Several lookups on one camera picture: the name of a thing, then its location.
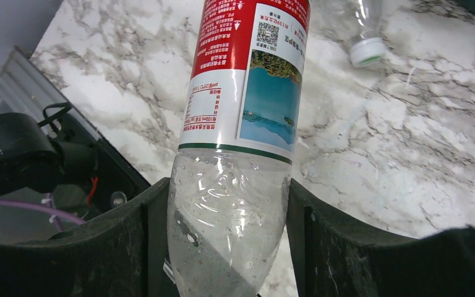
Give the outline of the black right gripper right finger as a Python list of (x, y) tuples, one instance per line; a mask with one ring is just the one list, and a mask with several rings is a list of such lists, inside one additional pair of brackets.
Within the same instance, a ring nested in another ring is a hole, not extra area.
[(364, 223), (297, 181), (286, 220), (299, 296), (475, 296), (475, 228), (414, 239)]

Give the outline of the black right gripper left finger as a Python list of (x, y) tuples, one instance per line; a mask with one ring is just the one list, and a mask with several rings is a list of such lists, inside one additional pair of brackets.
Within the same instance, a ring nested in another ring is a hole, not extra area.
[(0, 296), (169, 296), (168, 186), (49, 239), (0, 244)]

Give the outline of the red label bottle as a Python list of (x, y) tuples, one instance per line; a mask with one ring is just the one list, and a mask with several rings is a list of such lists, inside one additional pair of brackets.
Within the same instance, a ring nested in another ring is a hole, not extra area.
[(285, 227), (308, 1), (205, 1), (168, 196), (181, 296), (255, 296)]

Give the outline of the clear bottle dark green label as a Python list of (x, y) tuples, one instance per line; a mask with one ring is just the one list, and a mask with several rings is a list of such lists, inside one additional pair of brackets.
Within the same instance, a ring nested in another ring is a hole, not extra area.
[(383, 1), (348, 1), (348, 47), (351, 64), (356, 68), (379, 62), (387, 47), (380, 36)]

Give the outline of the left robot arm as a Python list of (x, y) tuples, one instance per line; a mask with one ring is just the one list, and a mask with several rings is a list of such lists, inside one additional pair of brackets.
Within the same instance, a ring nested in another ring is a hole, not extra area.
[(47, 194), (86, 181), (97, 168), (91, 146), (51, 139), (27, 114), (0, 114), (0, 196), (23, 188)]

